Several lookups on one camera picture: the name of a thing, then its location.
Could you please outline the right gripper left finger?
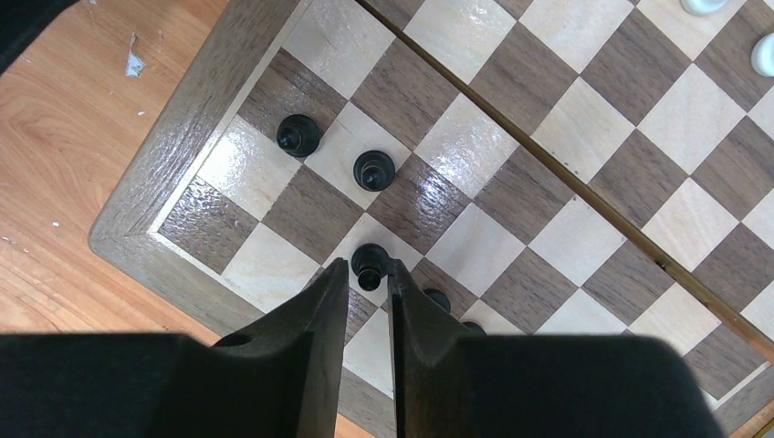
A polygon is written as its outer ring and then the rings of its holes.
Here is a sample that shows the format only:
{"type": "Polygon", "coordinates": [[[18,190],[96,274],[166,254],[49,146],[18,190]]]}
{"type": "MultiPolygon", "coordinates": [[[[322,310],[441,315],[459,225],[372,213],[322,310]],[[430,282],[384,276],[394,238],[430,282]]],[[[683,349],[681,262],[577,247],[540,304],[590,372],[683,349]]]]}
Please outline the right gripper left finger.
{"type": "Polygon", "coordinates": [[[207,346],[182,333],[1,338],[4,437],[330,437],[349,267],[207,346]]]}

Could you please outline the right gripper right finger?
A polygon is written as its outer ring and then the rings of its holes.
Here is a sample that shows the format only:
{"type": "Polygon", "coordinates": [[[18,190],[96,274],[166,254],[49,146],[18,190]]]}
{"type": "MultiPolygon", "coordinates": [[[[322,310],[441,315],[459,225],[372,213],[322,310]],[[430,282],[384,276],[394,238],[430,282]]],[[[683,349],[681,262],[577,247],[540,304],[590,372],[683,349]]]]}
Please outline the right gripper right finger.
{"type": "Polygon", "coordinates": [[[692,371],[635,335],[487,335],[388,271],[401,437],[720,437],[692,371]]]}

